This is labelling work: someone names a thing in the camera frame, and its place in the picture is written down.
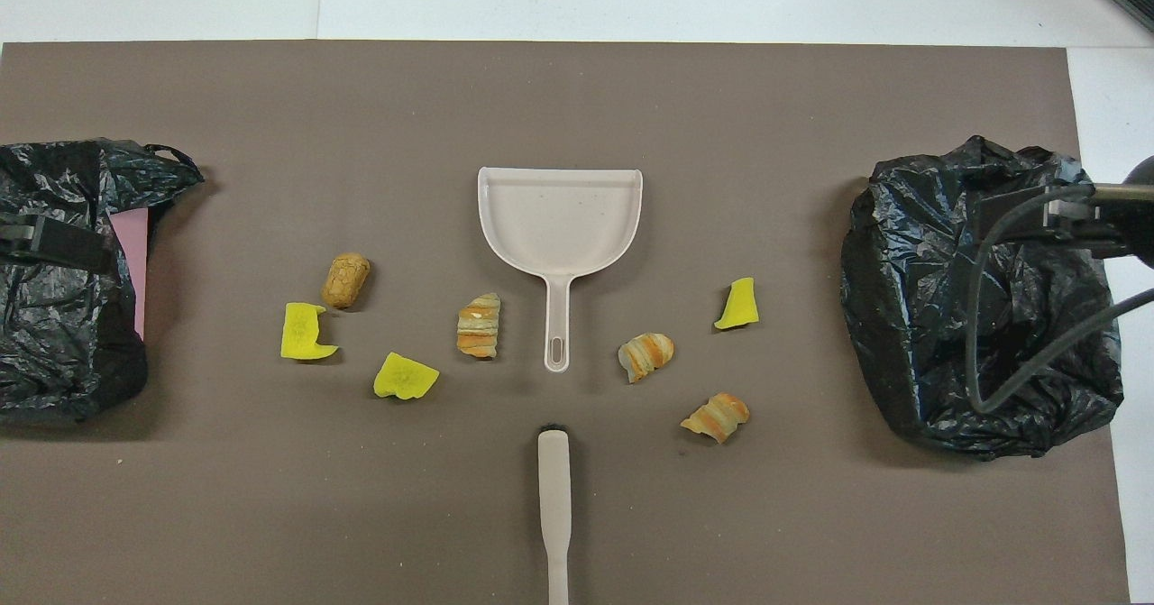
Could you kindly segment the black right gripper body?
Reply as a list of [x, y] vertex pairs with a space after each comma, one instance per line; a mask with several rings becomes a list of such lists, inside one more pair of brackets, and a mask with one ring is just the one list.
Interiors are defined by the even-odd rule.
[[1037, 244], [1091, 254], [1126, 254], [1121, 227], [1092, 201], [1095, 188], [1042, 185], [977, 201], [977, 241]]

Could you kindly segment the beige hand brush black bristles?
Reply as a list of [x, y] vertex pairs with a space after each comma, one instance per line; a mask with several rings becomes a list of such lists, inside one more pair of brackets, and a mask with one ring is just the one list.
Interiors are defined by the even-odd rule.
[[537, 434], [537, 498], [547, 560], [548, 605], [570, 605], [568, 554], [572, 543], [572, 449], [565, 428]]

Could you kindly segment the beige plastic dustpan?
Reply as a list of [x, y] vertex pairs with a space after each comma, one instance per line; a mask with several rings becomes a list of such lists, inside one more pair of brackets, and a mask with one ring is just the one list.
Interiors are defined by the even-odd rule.
[[572, 359], [570, 305], [577, 278], [617, 262], [635, 240], [644, 195], [642, 170], [481, 167], [480, 227], [507, 266], [545, 284], [544, 366]]

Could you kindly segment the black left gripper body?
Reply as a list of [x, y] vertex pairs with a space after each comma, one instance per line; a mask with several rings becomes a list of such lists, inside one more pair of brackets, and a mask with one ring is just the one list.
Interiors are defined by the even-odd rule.
[[111, 275], [117, 263], [107, 236], [48, 215], [0, 212], [0, 267], [33, 264]]

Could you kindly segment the pink plastic bin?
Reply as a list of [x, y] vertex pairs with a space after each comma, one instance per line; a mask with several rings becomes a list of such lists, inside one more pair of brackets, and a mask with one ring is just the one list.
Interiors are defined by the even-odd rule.
[[123, 248], [126, 262], [132, 277], [133, 292], [135, 292], [135, 309], [133, 309], [133, 326], [141, 336], [145, 335], [145, 300], [147, 300], [147, 266], [150, 239], [150, 212], [149, 209], [133, 209], [123, 212], [112, 214], [111, 223], [118, 240]]

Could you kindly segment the black trash bag on pink bin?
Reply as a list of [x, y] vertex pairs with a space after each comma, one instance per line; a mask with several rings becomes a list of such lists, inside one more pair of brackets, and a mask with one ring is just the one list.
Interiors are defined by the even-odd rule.
[[0, 212], [107, 236], [117, 269], [0, 267], [0, 426], [70, 426], [138, 395], [147, 350], [111, 215], [177, 201], [203, 181], [172, 145], [91, 139], [0, 145]]

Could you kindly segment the brown toy bread roll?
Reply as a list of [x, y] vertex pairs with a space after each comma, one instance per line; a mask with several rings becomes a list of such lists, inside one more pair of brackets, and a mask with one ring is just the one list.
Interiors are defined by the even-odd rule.
[[370, 260], [358, 252], [343, 252], [334, 256], [320, 297], [330, 307], [347, 309], [357, 302], [368, 276]]

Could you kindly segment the yellow sponge piece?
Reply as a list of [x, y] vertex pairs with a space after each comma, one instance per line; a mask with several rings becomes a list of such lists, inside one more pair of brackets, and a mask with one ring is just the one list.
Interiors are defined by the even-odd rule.
[[728, 287], [726, 302], [721, 314], [713, 323], [713, 328], [726, 331], [734, 328], [742, 328], [745, 324], [754, 324], [760, 321], [759, 308], [756, 301], [756, 282], [754, 277], [742, 277], [732, 281]]
[[372, 380], [372, 394], [394, 399], [421, 399], [440, 378], [440, 371], [424, 363], [389, 352]]
[[312, 363], [312, 360], [329, 358], [340, 350], [337, 345], [319, 342], [320, 316], [322, 314], [325, 314], [325, 307], [320, 305], [306, 302], [285, 305], [279, 346], [280, 358]]

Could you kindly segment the toy croissant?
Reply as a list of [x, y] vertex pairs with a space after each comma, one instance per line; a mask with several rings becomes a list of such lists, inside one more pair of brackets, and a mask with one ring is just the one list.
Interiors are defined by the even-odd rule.
[[743, 399], [729, 393], [719, 393], [696, 408], [679, 425], [694, 434], [709, 436], [715, 445], [725, 445], [750, 417], [750, 409]]
[[651, 372], [670, 363], [675, 351], [675, 342], [668, 335], [643, 333], [619, 348], [619, 366], [627, 373], [627, 383], [636, 384]]

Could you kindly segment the sandwich bread toy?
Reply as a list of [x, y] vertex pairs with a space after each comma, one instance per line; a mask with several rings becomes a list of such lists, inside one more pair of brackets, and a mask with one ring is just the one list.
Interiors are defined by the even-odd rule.
[[482, 360], [499, 357], [501, 307], [501, 297], [490, 292], [478, 296], [459, 309], [456, 324], [456, 348], [459, 352]]

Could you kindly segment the large brown table mat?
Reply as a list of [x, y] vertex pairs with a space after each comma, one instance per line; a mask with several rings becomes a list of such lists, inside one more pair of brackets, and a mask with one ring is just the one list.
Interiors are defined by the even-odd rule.
[[[544, 605], [535, 436], [572, 436], [572, 602], [1125, 602], [1112, 438], [980, 462], [908, 445], [839, 304], [878, 160], [1078, 151], [1062, 50], [709, 43], [7, 43], [0, 144], [174, 145], [150, 383], [82, 426], [0, 432], [0, 605]], [[642, 170], [629, 251], [545, 284], [480, 227], [481, 167]], [[370, 260], [347, 309], [334, 256]], [[732, 281], [760, 321], [719, 331]], [[456, 348], [501, 297], [499, 357]], [[312, 363], [288, 302], [325, 307]], [[674, 358], [627, 383], [619, 348]], [[372, 394], [389, 352], [440, 371]], [[725, 445], [680, 428], [719, 393]]]

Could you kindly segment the black trash bag lined bin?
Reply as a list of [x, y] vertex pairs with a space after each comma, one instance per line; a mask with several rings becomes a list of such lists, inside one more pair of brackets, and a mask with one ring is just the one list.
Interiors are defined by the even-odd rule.
[[[1112, 421], [1121, 408], [1117, 324], [1086, 335], [992, 412], [965, 387], [967, 287], [980, 199], [1055, 182], [1089, 182], [1079, 160], [974, 136], [941, 156], [882, 160], [850, 209], [840, 301], [865, 386], [898, 436], [994, 460], [1040, 457]], [[1073, 324], [1112, 304], [1088, 252], [994, 247], [977, 302], [977, 379], [992, 394]]]

